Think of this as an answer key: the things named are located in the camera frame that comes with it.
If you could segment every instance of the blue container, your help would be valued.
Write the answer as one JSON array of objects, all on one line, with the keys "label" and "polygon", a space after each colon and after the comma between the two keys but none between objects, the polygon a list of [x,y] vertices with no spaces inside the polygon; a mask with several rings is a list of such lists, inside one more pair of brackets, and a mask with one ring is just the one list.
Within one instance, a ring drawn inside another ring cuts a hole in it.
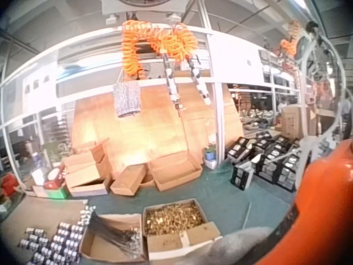
[{"label": "blue container", "polygon": [[216,160],[216,152],[206,152],[206,160],[208,161]]}]

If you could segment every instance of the green box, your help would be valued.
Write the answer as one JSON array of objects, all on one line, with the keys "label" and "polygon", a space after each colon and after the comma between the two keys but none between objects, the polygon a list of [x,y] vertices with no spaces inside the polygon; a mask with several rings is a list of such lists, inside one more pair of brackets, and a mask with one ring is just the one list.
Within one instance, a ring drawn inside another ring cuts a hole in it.
[{"label": "green box", "polygon": [[68,189],[63,185],[60,189],[47,189],[46,193],[50,199],[65,199],[68,196]]}]

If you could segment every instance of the cardboard backdrop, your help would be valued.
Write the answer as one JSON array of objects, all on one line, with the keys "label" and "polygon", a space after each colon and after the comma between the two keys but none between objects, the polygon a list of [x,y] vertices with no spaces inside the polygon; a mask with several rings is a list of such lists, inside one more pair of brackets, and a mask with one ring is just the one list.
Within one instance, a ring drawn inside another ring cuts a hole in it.
[{"label": "cardboard backdrop", "polygon": [[[141,113],[120,119],[114,111],[112,93],[78,100],[73,146],[108,137],[105,152],[115,173],[128,165],[188,149],[202,163],[202,149],[216,139],[213,106],[204,104],[194,84],[181,84],[178,88],[184,107],[179,113],[169,98],[167,86],[142,88]],[[208,91],[213,100],[211,86]],[[228,146],[243,136],[243,129],[226,85],[223,95]]]}]

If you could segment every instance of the box of brass screws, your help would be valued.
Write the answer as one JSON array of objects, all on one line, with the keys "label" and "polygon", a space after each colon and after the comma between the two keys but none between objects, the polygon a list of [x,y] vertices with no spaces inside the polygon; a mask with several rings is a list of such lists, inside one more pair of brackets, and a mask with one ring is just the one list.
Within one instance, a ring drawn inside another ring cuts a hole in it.
[{"label": "box of brass screws", "polygon": [[221,235],[195,199],[146,207],[142,226],[150,261],[184,256]]}]

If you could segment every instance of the ceiling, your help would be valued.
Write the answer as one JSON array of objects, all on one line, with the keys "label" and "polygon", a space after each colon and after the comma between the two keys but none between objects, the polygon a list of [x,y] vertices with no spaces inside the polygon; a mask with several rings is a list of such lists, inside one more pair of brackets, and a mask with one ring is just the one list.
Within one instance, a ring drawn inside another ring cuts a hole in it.
[{"label": "ceiling", "polygon": [[[59,42],[89,31],[111,27],[106,25],[107,15],[102,14],[101,1],[118,0],[17,0],[0,20],[0,27],[8,34],[43,51]],[[307,19],[299,2],[304,0],[205,0],[213,30],[238,36],[263,46],[266,38],[276,48],[286,36],[288,22],[297,18]],[[314,2],[319,17],[324,22],[328,37],[344,58],[353,57],[351,34],[353,27],[345,22],[349,12],[342,0],[305,0],[310,10]],[[196,2],[189,1],[180,14],[184,23],[200,27],[201,20]],[[137,12],[140,20],[167,23],[165,12]],[[125,13],[117,14],[117,23],[126,19]],[[0,58],[6,54],[7,43],[0,44]],[[11,53],[8,73],[33,57],[34,54],[15,47]]]}]

